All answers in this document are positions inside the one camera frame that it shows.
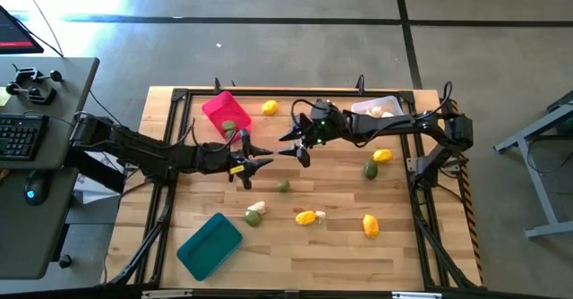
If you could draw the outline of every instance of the computer mouse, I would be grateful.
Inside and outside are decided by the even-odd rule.
[[[50,192],[52,172],[49,170],[34,170],[28,176],[24,188],[24,198],[30,206],[38,206],[47,199]]]

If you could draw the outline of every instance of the teal tray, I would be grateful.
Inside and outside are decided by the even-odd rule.
[[[243,241],[243,235],[221,213],[210,218],[179,250],[177,259],[197,281],[210,276]]]

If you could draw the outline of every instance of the white container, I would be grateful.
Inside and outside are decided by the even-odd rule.
[[[359,115],[365,115],[366,111],[373,107],[381,107],[383,112],[390,112],[392,115],[404,115],[398,100],[395,97],[375,98],[372,100],[354,103],[350,111]]]

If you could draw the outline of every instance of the gray metal stand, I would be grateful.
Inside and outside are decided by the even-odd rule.
[[[542,133],[547,132],[553,128],[555,125],[566,121],[571,117],[573,117],[573,105],[564,104],[543,118],[537,120],[533,124],[528,125],[524,130],[514,134],[513,136],[507,138],[504,142],[493,147],[498,153],[502,153],[513,147],[519,147],[521,155],[523,156],[523,159],[526,163],[527,170],[529,171],[529,175],[531,176],[531,180],[534,183],[537,197],[539,197],[539,201],[541,202],[541,206],[543,207],[543,211],[545,212],[545,216],[549,222],[548,225],[538,226],[533,229],[526,230],[527,238],[573,232],[573,221],[559,222],[555,217],[553,207],[549,201],[549,197],[547,196],[547,191],[545,191],[545,187],[543,186],[540,173],[529,166],[529,161],[527,159],[529,155],[529,144],[531,143],[532,139],[535,139]],[[535,166],[534,160],[530,159],[530,161],[532,165]]]

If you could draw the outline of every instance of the yellow pepper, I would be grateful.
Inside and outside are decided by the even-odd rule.
[[[262,105],[262,113],[264,115],[273,115],[278,110],[278,102],[269,100]]]
[[[380,233],[380,229],[378,228],[378,220],[370,214],[364,215],[362,225],[364,226],[364,232],[368,238],[375,239]]]
[[[372,159],[376,162],[389,162],[392,159],[392,151],[388,149],[376,150],[372,155]]]
[[[298,213],[295,220],[296,224],[300,226],[307,226],[314,223],[316,220],[316,213],[311,210],[307,210],[305,212]]]

